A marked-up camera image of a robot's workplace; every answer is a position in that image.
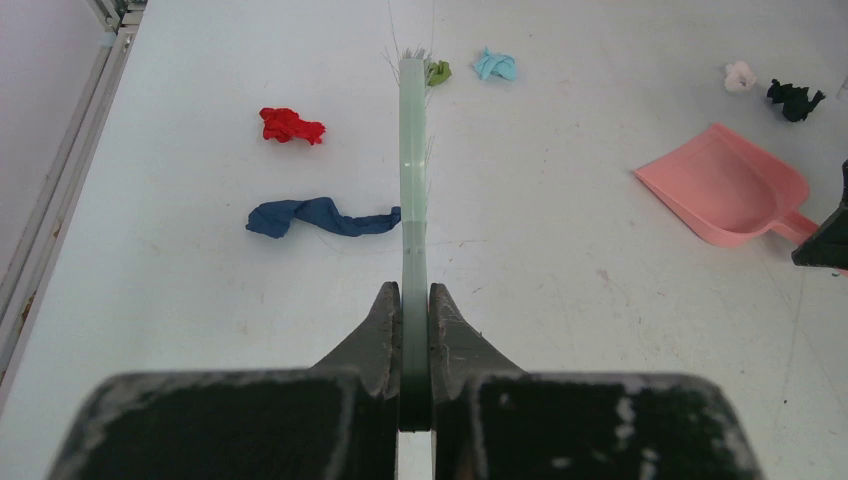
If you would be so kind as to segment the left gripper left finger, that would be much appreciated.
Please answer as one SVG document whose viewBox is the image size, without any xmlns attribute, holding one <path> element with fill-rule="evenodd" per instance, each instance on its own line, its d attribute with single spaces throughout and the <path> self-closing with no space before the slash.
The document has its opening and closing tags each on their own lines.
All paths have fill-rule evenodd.
<svg viewBox="0 0 848 480">
<path fill-rule="evenodd" d="M 394 479 L 400 292 L 306 369 L 131 372 L 78 410 L 52 479 Z"/>
</svg>

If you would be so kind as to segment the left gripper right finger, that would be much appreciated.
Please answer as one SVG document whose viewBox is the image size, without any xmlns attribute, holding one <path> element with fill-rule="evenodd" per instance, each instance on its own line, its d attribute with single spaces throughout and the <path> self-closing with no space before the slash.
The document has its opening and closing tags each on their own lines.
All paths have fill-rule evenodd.
<svg viewBox="0 0 848 480">
<path fill-rule="evenodd" d="M 760 479 L 730 402 L 692 375 L 527 372 L 429 305 L 437 479 Z"/>
</svg>

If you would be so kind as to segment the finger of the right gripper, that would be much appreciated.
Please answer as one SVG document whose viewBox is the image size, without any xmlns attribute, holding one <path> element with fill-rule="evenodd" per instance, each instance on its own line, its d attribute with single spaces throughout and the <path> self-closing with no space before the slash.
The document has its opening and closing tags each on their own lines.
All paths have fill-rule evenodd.
<svg viewBox="0 0 848 480">
<path fill-rule="evenodd" d="M 847 161 L 843 162 L 841 172 L 840 202 L 818 230 L 792 252 L 791 259 L 796 266 L 847 268 Z"/>
</svg>

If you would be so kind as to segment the green plastic brush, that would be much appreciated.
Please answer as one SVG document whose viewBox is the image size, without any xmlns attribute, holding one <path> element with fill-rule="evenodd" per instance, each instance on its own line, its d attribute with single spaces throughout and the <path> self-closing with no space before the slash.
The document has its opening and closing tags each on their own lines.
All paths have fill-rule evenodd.
<svg viewBox="0 0 848 480">
<path fill-rule="evenodd" d="M 399 428 L 431 428 L 429 284 L 426 265 L 427 169 L 426 106 L 429 52 L 408 49 L 399 58 L 399 187 L 402 228 L 401 373 Z"/>
</svg>

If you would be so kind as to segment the pink plastic dustpan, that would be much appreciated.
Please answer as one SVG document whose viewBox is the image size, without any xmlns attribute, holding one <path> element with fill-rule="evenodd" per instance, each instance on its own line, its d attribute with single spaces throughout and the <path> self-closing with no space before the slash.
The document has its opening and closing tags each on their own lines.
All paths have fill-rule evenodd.
<svg viewBox="0 0 848 480">
<path fill-rule="evenodd" d="M 773 231 L 797 248 L 822 225 L 800 211 L 810 193 L 803 175 L 719 123 L 633 173 L 715 246 Z"/>
</svg>

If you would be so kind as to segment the white paper scrap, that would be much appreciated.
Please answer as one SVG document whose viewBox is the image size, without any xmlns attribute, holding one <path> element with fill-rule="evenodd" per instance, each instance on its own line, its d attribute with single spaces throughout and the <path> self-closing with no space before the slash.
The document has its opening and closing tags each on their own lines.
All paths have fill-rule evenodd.
<svg viewBox="0 0 848 480">
<path fill-rule="evenodd" d="M 724 88 L 729 93 L 748 92 L 756 85 L 757 78 L 745 61 L 725 65 Z"/>
</svg>

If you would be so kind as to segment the long dark blue paper scrap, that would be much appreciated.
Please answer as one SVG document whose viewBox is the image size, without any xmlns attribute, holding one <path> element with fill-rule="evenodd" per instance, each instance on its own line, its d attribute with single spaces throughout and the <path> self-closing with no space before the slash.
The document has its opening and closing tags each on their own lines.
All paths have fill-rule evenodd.
<svg viewBox="0 0 848 480">
<path fill-rule="evenodd" d="M 295 221 L 345 237 L 383 234 L 401 221 L 401 207 L 393 206 L 386 214 L 351 217 L 343 215 L 329 197 L 272 201 L 260 204 L 248 214 L 245 229 L 281 239 Z"/>
</svg>

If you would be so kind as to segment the red paper scrap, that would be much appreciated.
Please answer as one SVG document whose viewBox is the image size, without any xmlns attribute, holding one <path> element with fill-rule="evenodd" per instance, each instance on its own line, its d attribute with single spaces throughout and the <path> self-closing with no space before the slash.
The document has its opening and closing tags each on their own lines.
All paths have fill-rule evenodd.
<svg viewBox="0 0 848 480">
<path fill-rule="evenodd" d="M 316 145 L 322 143 L 322 136 L 326 132 L 321 122 L 303 120 L 296 111 L 289 108 L 265 107 L 259 111 L 259 117 L 264 124 L 264 140 L 287 143 L 300 139 Z"/>
</svg>

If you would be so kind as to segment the green paper scrap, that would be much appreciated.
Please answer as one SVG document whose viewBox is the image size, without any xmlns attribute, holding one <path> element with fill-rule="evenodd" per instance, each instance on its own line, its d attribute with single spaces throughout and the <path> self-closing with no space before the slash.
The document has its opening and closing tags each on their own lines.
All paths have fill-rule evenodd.
<svg viewBox="0 0 848 480">
<path fill-rule="evenodd" d="M 452 71 L 447 61 L 430 62 L 425 72 L 426 85 L 428 87 L 436 87 L 443 84 L 451 76 Z"/>
</svg>

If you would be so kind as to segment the left aluminium frame post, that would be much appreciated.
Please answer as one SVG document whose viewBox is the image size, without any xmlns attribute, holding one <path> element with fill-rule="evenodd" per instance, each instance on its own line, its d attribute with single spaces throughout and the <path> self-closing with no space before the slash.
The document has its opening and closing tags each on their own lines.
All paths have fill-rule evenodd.
<svg viewBox="0 0 848 480">
<path fill-rule="evenodd" d="M 1 375 L 70 220 L 144 1 L 1 4 Z"/>
</svg>

